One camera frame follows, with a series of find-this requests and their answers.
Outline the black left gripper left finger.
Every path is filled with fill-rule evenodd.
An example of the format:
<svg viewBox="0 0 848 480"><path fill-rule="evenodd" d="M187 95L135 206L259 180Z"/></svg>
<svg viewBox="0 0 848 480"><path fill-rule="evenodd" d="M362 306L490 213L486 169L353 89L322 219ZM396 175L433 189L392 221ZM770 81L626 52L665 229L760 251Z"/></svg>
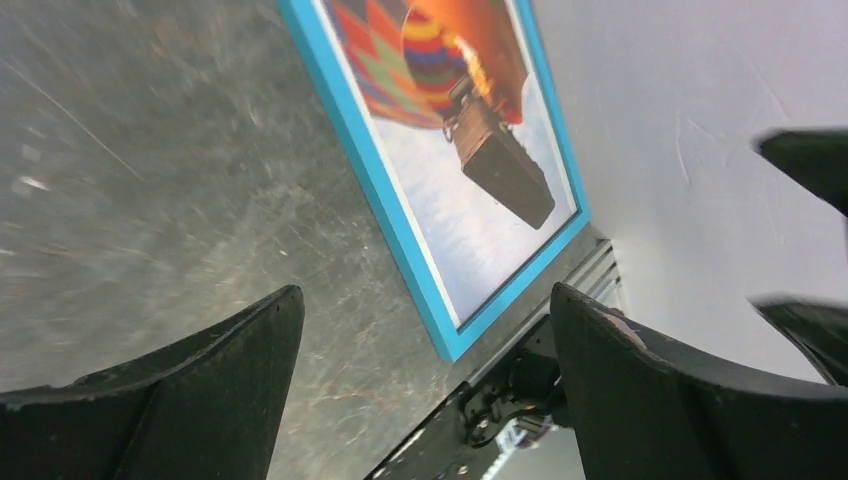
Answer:
<svg viewBox="0 0 848 480"><path fill-rule="evenodd" d="M5 479L263 479L305 319L283 287L232 317L63 387L1 397Z"/></svg>

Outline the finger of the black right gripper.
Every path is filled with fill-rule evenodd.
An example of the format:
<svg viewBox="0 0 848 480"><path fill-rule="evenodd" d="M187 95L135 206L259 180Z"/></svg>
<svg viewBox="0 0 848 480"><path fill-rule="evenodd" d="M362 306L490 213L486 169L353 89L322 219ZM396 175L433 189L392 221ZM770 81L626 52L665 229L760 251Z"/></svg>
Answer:
<svg viewBox="0 0 848 480"><path fill-rule="evenodd" d="M847 130L775 130L758 153L814 196L847 215Z"/></svg>
<svg viewBox="0 0 848 480"><path fill-rule="evenodd" d="M847 305L793 298L752 303L828 384L847 385Z"/></svg>

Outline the wooden picture frame teal edge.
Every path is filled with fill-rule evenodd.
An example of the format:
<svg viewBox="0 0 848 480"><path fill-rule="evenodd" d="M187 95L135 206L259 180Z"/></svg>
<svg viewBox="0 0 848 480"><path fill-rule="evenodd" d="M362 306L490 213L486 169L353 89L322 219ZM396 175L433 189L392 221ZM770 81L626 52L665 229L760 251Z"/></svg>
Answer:
<svg viewBox="0 0 848 480"><path fill-rule="evenodd" d="M414 300L431 342L441 358L459 359L518 297L541 275L587 227L591 213L583 182L569 139L547 55L537 29L531 4L516 3L525 24L527 47L536 60L539 81L548 100L555 124L565 138L564 148L578 200L579 213L548 244L538 259L521 273L520 282L491 302L464 327L456 328L446 314L415 234L407 224L399 198L393 193L386 170L375 162L376 149L366 139L366 124L355 102L334 49L323 28L316 5L320 1L283 1L279 7L292 31L308 71L336 129L351 166L378 220L394 260Z"/></svg>

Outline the colourful balloon photo print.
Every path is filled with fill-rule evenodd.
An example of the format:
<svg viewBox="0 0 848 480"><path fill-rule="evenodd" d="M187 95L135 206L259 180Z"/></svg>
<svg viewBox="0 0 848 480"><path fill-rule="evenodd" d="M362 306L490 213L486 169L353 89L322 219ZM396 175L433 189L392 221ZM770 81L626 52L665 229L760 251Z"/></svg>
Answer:
<svg viewBox="0 0 848 480"><path fill-rule="evenodd" d="M513 1L320 1L323 28L456 328L578 215Z"/></svg>

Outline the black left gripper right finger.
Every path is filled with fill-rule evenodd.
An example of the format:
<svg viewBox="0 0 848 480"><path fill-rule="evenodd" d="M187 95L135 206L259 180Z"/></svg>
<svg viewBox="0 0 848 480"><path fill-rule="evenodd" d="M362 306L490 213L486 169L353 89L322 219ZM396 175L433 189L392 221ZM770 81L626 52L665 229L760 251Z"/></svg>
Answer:
<svg viewBox="0 0 848 480"><path fill-rule="evenodd" d="M847 385L741 365L562 283L551 323L589 479L843 479Z"/></svg>

